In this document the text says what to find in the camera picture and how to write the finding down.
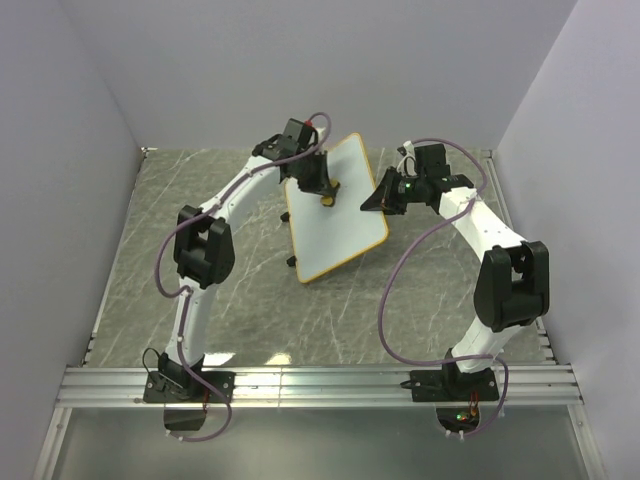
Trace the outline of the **yellow bone-shaped eraser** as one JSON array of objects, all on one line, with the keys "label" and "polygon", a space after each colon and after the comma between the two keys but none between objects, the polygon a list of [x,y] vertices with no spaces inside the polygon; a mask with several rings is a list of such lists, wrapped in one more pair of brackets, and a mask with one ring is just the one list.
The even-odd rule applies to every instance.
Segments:
[{"label": "yellow bone-shaped eraser", "polygon": [[335,205],[337,193],[340,189],[340,182],[335,179],[330,180],[330,187],[326,191],[326,195],[321,197],[321,204],[324,207],[333,207]]}]

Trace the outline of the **yellow-framed whiteboard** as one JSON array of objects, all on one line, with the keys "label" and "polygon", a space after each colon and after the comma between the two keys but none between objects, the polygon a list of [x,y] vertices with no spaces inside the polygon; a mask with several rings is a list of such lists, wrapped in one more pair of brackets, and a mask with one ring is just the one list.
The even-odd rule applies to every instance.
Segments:
[{"label": "yellow-framed whiteboard", "polygon": [[293,179],[284,187],[296,275],[303,284],[382,245],[390,234],[383,213],[360,209],[375,190],[361,136],[352,133],[329,149],[327,164],[329,176],[340,183],[333,206],[302,192]]}]

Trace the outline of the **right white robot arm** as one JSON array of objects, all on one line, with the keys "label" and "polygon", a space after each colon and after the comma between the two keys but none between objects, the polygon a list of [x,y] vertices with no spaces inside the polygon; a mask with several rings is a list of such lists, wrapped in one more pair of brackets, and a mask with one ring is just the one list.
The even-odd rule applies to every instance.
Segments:
[{"label": "right white robot arm", "polygon": [[475,317],[462,339],[446,354],[441,387],[455,400],[479,390],[503,347],[549,309],[549,251],[540,241],[515,233],[480,198],[464,175],[405,176],[390,167],[362,211],[403,215],[424,204],[451,225],[480,260],[473,294]]}]

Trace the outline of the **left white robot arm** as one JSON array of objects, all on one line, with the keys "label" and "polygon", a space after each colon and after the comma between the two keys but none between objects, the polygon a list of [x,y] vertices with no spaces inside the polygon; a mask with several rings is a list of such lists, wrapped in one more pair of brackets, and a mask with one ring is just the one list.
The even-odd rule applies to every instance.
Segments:
[{"label": "left white robot arm", "polygon": [[161,248],[173,244],[179,287],[170,292],[154,267],[154,281],[165,298],[176,298],[178,310],[169,343],[158,359],[158,374],[180,402],[196,399],[209,382],[201,374],[204,330],[217,287],[233,270],[233,233],[256,203],[285,179],[294,179],[305,193],[334,197],[320,133],[308,123],[300,133],[279,133],[257,144],[238,174],[209,201],[179,211],[175,229]]}]

